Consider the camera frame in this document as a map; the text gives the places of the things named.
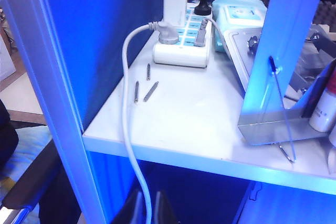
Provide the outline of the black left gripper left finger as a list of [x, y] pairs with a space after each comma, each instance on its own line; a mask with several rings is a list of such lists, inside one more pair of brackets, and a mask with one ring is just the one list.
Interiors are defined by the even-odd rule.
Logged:
[[112, 224], [144, 223], [144, 199], [139, 190], [134, 190], [114, 217]]

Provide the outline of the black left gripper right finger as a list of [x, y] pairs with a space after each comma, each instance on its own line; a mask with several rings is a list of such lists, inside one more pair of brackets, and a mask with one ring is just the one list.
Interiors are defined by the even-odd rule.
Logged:
[[164, 191], [158, 191], [156, 193], [154, 223], [176, 223], [175, 213]]

